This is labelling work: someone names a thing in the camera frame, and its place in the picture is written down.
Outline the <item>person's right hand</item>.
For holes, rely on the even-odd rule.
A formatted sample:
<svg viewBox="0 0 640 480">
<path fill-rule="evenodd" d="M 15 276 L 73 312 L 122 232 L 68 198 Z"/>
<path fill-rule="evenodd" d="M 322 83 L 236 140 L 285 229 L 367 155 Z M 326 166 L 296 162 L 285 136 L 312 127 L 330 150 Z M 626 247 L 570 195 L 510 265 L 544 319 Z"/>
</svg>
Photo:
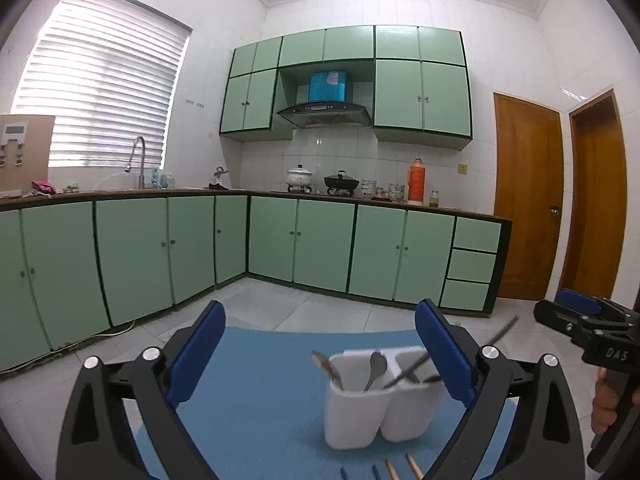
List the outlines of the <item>person's right hand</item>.
<svg viewBox="0 0 640 480">
<path fill-rule="evenodd" d="M 595 434 L 604 434 L 616 422 L 616 408 L 620 396 L 606 383 L 608 370 L 598 369 L 592 401 L 591 429 Z"/>
</svg>

